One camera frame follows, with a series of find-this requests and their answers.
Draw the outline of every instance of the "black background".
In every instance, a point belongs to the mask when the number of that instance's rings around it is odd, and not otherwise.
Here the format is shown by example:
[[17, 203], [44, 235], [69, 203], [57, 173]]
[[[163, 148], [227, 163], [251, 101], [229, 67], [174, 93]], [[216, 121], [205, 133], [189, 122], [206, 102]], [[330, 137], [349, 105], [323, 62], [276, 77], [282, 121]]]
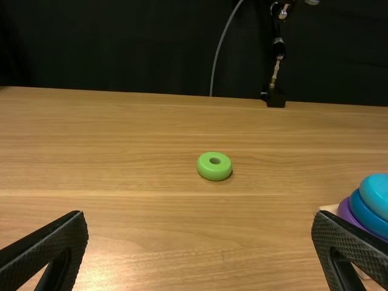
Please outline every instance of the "black background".
[[[270, 1], [245, 0], [215, 96], [257, 98], [272, 69]], [[0, 85], [208, 95], [235, 0], [0, 0]], [[300, 1], [282, 24], [288, 100], [388, 105], [388, 1]]]

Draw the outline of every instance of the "hole in green ring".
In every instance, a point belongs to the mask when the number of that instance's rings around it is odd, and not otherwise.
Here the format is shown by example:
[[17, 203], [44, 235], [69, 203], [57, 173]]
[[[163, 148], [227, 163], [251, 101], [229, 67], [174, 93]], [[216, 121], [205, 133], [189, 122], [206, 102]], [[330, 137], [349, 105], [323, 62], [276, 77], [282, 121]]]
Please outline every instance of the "hole in green ring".
[[209, 160], [212, 164], [214, 165], [218, 165], [219, 163], [221, 163], [221, 161], [219, 160], [219, 158], [211, 158]]

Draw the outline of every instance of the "stacked rings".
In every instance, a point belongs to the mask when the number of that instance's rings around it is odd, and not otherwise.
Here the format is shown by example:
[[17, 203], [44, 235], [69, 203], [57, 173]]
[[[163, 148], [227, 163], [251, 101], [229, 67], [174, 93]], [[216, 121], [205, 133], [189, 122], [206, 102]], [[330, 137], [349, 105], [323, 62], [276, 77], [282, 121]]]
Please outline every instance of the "stacked rings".
[[388, 221], [388, 175], [374, 174], [360, 185], [360, 195], [371, 211]]
[[388, 175], [365, 178], [338, 206], [338, 216], [388, 242]]
[[388, 222], [369, 209], [361, 198], [358, 189], [350, 196], [349, 204], [354, 217], [368, 229], [369, 232], [381, 238], [388, 239]]

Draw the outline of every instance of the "green ring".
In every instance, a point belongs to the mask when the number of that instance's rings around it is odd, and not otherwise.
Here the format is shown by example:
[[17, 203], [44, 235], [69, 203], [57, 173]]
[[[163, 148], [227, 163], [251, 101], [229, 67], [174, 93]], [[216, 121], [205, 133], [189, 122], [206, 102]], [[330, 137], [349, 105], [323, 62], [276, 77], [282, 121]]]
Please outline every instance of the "green ring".
[[223, 153], [207, 152], [198, 158], [196, 169], [205, 179], [221, 181], [232, 173], [232, 161]]

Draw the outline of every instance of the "purple ring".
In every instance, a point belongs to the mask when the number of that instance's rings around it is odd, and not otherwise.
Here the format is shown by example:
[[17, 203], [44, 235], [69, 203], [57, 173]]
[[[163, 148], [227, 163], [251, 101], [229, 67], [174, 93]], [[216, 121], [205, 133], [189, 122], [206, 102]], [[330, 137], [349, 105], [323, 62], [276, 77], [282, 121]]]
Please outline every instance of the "purple ring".
[[369, 233], [373, 234], [374, 236], [377, 236], [379, 239], [382, 239], [383, 241], [388, 242], [388, 240], [386, 240], [378, 235], [375, 235], [374, 233], [370, 232], [365, 227], [363, 227], [361, 225], [361, 223], [358, 222], [358, 220], [353, 216], [352, 211], [350, 211], [349, 197], [343, 199], [342, 202], [339, 204], [338, 210], [337, 210], [337, 215], [340, 218], [346, 220], [347, 222], [353, 224], [354, 226], [357, 226], [357, 227], [361, 228], [362, 230], [365, 230], [366, 232], [369, 232]]

